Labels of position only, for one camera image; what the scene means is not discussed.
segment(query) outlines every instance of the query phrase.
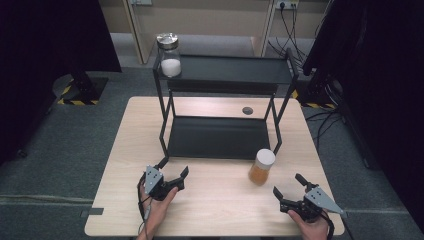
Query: black metal shelf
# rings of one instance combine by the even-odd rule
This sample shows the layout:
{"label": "black metal shelf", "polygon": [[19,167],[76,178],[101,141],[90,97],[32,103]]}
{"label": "black metal shelf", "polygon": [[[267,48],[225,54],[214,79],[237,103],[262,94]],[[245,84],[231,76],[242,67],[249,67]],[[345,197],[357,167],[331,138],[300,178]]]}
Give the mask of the black metal shelf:
{"label": "black metal shelf", "polygon": [[168,153],[176,157],[255,159],[270,148],[266,121],[250,118],[174,118]]}
{"label": "black metal shelf", "polygon": [[[278,141],[274,153],[278,152],[282,143],[279,122],[299,76],[290,50],[284,59],[182,55],[180,61],[181,74],[172,78],[162,74],[159,59],[153,66],[164,120],[160,140],[166,157],[253,160],[258,150],[271,149],[267,129],[269,114],[272,114]],[[161,81],[166,81],[169,90],[166,108]],[[289,85],[289,90],[281,96],[284,101],[277,112],[274,98],[280,85]],[[179,116],[175,112],[173,92],[268,95],[270,101],[261,119]],[[171,111],[173,122],[166,146],[164,131]]]}

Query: wall outlet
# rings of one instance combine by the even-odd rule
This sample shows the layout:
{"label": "wall outlet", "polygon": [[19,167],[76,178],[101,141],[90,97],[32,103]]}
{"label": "wall outlet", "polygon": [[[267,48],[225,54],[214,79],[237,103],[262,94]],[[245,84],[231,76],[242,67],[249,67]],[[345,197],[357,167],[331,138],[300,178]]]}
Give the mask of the wall outlet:
{"label": "wall outlet", "polygon": [[284,9],[283,10],[292,10],[292,9],[297,9],[299,8],[299,0],[282,0],[282,1],[277,1],[275,8],[276,9],[281,9],[280,5],[281,3],[284,3]]}

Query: wooden table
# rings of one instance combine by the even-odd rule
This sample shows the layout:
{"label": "wooden table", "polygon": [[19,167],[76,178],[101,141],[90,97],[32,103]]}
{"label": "wooden table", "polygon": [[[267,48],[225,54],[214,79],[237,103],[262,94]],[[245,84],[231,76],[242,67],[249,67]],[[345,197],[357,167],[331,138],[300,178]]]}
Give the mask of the wooden table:
{"label": "wooden table", "polygon": [[[179,114],[261,117],[267,98],[174,98]],[[251,107],[246,116],[243,107]],[[272,118],[268,124],[271,147],[276,144]],[[159,142],[162,115],[157,97],[133,97],[124,113],[93,208],[102,215],[88,217],[89,236],[136,236],[141,223],[136,185],[146,169],[163,158]],[[289,200],[301,200],[305,188],[294,178],[302,174],[332,197],[325,173],[299,103],[290,99],[280,122],[283,143],[269,179],[256,186],[248,179],[250,160],[171,158],[161,170],[173,180],[185,166],[190,173],[186,189],[169,207],[156,236],[290,236],[300,232],[291,218],[279,211],[272,193],[276,186]],[[330,214],[335,235],[344,231],[341,218]]]}

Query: cup lid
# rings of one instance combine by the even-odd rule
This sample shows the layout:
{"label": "cup lid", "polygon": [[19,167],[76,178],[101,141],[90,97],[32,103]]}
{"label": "cup lid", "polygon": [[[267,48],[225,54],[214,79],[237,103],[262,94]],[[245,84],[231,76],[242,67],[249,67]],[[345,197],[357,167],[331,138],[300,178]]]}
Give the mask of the cup lid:
{"label": "cup lid", "polygon": [[178,47],[178,36],[174,33],[161,33],[156,37],[158,47],[171,50]]}
{"label": "cup lid", "polygon": [[270,169],[275,162],[275,154],[269,149],[261,149],[256,154],[256,163],[262,169]]}

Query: glass jar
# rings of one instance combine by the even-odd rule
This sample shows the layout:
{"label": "glass jar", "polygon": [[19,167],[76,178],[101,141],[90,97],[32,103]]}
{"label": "glass jar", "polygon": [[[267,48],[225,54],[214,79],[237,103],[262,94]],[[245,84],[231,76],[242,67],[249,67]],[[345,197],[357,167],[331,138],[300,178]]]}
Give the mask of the glass jar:
{"label": "glass jar", "polygon": [[275,154],[269,149],[261,149],[256,154],[255,162],[249,171],[249,179],[256,185],[263,185],[268,180],[269,170],[275,162]]}
{"label": "glass jar", "polygon": [[173,33],[162,33],[156,37],[159,49],[162,73],[167,77],[175,77],[181,73],[178,37]]}

